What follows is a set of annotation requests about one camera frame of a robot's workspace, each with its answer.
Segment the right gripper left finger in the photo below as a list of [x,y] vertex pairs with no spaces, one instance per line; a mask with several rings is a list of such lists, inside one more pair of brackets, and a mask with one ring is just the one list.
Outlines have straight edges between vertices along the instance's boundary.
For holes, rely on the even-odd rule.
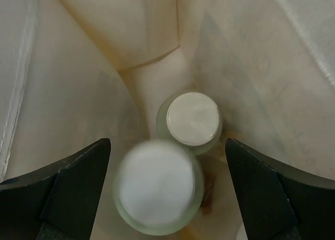
[[111,143],[1,182],[1,239],[90,239]]

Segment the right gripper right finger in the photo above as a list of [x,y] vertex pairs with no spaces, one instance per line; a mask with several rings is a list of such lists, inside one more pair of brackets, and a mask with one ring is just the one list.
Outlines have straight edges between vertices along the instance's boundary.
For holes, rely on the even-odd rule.
[[333,180],[235,139],[225,152],[248,239],[334,239]]

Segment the pale green bottle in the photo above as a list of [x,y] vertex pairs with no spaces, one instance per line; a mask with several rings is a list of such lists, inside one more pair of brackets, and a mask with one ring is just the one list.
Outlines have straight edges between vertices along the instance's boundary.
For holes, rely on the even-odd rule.
[[125,154],[113,192],[116,209],[130,227],[147,235],[170,235],[198,213],[204,175],[189,149],[167,140],[149,140]]

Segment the small beige bottle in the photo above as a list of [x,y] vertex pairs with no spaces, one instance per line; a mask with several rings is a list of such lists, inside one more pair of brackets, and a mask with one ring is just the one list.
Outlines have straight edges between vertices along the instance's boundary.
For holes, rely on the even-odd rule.
[[158,137],[172,141],[195,155],[213,149],[222,128],[218,104],[197,91],[172,94],[161,104],[156,116]]

